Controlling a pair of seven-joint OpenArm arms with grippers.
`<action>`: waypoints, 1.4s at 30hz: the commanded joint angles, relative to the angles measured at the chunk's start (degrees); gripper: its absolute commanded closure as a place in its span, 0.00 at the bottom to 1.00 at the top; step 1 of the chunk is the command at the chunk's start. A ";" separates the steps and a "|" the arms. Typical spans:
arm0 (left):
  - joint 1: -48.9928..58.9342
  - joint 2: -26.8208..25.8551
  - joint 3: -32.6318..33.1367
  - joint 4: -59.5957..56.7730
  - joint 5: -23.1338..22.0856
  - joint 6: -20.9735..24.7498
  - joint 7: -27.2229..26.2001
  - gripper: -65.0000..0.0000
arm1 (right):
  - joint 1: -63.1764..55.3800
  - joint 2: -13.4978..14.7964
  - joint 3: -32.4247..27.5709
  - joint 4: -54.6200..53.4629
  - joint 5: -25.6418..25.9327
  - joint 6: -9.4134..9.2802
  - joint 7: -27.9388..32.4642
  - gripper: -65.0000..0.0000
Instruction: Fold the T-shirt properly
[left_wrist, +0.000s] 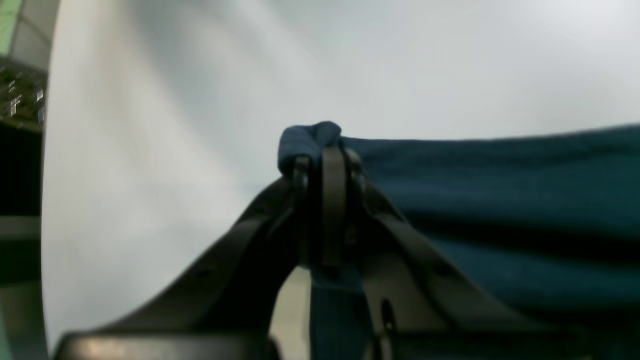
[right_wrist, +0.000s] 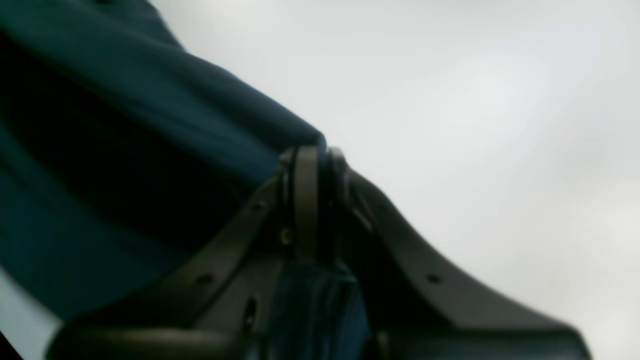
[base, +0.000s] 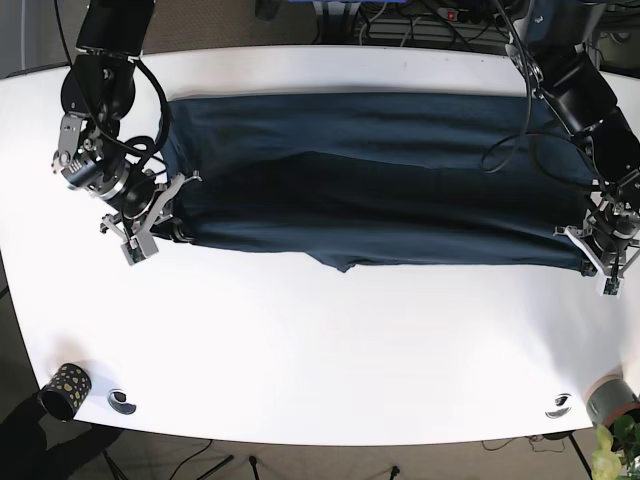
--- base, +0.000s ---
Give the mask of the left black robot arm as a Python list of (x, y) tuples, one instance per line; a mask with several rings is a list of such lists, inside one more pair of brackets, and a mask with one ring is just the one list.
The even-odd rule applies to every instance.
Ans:
[(587, 52), (605, 13), (603, 1), (527, 1), (513, 17), (526, 56), (523, 76), (584, 156), (600, 190), (581, 226), (557, 228), (589, 260), (601, 291), (616, 296), (638, 261), (639, 140)]

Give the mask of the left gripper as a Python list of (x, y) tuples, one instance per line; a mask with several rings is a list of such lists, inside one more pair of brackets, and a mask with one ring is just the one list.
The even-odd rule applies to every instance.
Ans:
[(599, 279), (603, 296), (620, 295), (625, 274), (639, 259), (636, 212), (589, 210), (580, 227), (556, 227), (554, 235), (567, 237), (584, 254)]

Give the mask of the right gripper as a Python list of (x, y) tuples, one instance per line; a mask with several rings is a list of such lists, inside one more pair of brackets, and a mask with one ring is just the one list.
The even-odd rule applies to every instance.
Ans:
[(189, 176), (177, 173), (168, 182), (157, 183), (155, 172), (144, 172), (138, 184), (124, 183), (124, 192), (116, 195), (115, 214), (102, 217), (100, 232), (112, 232), (121, 240), (121, 250), (130, 266), (158, 252), (152, 229), (173, 221), (173, 200), (188, 183), (201, 182), (199, 172)]

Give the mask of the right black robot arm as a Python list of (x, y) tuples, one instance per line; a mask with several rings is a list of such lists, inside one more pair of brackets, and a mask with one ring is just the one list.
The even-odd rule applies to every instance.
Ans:
[[(173, 214), (179, 191), (197, 181), (199, 173), (177, 173), (158, 182), (160, 173), (148, 168), (159, 161), (169, 136), (170, 109), (166, 94), (141, 55), (155, 4), (152, 1), (92, 1), (81, 26), (77, 55), (61, 88), (64, 115), (51, 168), (71, 190), (84, 190), (112, 208), (100, 224), (116, 234), (131, 265), (156, 254), (155, 239), (164, 236), (188, 241)], [(156, 137), (119, 138), (122, 119), (136, 95), (135, 72), (154, 88), (160, 107)]]

